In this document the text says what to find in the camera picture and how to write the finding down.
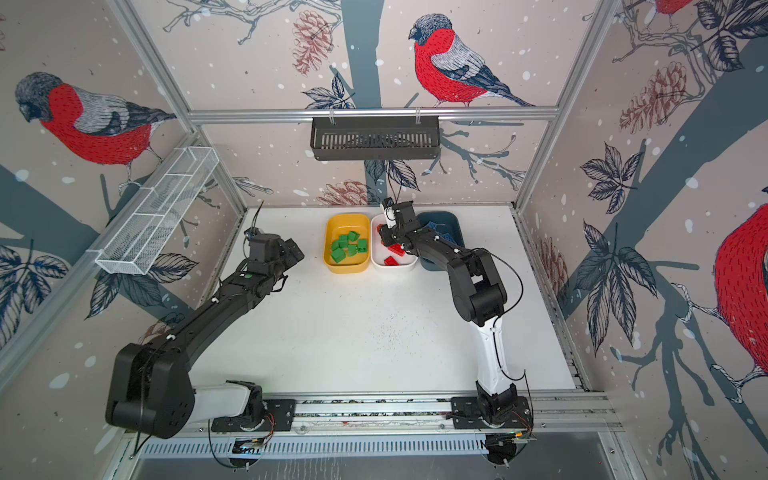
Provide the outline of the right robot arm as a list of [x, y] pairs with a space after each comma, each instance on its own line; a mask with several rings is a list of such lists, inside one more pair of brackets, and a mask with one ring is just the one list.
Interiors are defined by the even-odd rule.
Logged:
[[387, 198], [381, 208], [386, 225], [378, 232], [383, 244], [398, 245], [444, 271], [456, 311], [472, 325], [478, 360], [479, 417], [490, 427], [514, 422], [531, 430], [526, 401], [518, 394], [516, 380], [506, 372], [501, 319], [507, 311], [507, 292], [494, 255], [485, 248], [468, 249], [446, 240], [419, 221], [411, 201], [397, 203]]

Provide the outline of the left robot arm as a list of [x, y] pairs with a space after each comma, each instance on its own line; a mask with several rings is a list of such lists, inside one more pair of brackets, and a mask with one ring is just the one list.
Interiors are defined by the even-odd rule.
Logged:
[[115, 427], [168, 439], [187, 424], [220, 417], [263, 417], [262, 390], [248, 381], [194, 386], [189, 372], [235, 321], [282, 290], [304, 254], [292, 239], [251, 228], [249, 254], [213, 296], [169, 333], [130, 343], [116, 355], [105, 420]]

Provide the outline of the teal plastic bin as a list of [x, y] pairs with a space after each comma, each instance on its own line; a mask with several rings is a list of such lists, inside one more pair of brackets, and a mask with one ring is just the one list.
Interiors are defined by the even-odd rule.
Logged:
[[436, 264], [432, 261], [433, 255], [425, 257], [419, 254], [422, 267], [432, 272], [444, 271], [447, 263], [456, 258], [465, 247], [458, 218], [449, 211], [427, 211], [418, 213], [417, 220], [428, 231], [431, 242], [440, 248], [446, 258]]

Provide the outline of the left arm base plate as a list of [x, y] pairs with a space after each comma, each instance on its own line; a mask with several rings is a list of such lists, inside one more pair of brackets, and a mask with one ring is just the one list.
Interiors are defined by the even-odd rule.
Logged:
[[212, 421], [214, 433], [270, 433], [291, 430], [296, 409], [293, 399], [267, 399], [248, 405], [235, 417], [219, 417]]

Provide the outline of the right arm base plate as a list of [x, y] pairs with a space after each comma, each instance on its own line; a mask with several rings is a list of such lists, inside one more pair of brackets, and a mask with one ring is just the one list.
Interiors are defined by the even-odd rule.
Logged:
[[528, 399], [522, 396], [514, 402], [501, 404], [476, 397], [453, 397], [446, 418], [453, 422], [457, 430], [491, 428], [528, 431], [533, 427], [533, 411]]

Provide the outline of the green rounded lego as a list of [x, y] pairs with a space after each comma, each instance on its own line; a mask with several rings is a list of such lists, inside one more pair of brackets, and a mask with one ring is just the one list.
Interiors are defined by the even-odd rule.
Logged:
[[336, 248], [331, 251], [331, 259], [335, 263], [341, 263], [346, 258], [346, 251], [343, 248]]

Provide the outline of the white plastic bin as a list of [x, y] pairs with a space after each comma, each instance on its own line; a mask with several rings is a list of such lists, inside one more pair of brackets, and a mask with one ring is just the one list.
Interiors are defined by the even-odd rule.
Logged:
[[[403, 257], [394, 255], [387, 249], [382, 241], [381, 234], [379, 232], [381, 226], [386, 226], [386, 219], [384, 214], [376, 215], [371, 220], [371, 240], [370, 240], [370, 257], [372, 265], [387, 274], [400, 274], [413, 270], [418, 262], [416, 256], [406, 253]], [[399, 266], [386, 266], [384, 260], [392, 256], [400, 265]]]

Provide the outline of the yellow plastic bin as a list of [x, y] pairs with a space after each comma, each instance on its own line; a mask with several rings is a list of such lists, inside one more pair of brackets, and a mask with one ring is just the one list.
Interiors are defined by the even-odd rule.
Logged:
[[[341, 263], [335, 263], [331, 259], [331, 243], [337, 240], [342, 235], [347, 235], [350, 231], [355, 231], [360, 235], [359, 239], [368, 240], [368, 252], [358, 253], [349, 257], [347, 255], [347, 248], [350, 245], [355, 245], [356, 242], [349, 242], [349, 246], [345, 248], [346, 258]], [[323, 243], [323, 261], [328, 269], [335, 274], [355, 274], [363, 272], [370, 260], [370, 222], [369, 218], [362, 213], [344, 213], [331, 217], [325, 229], [325, 240]]]

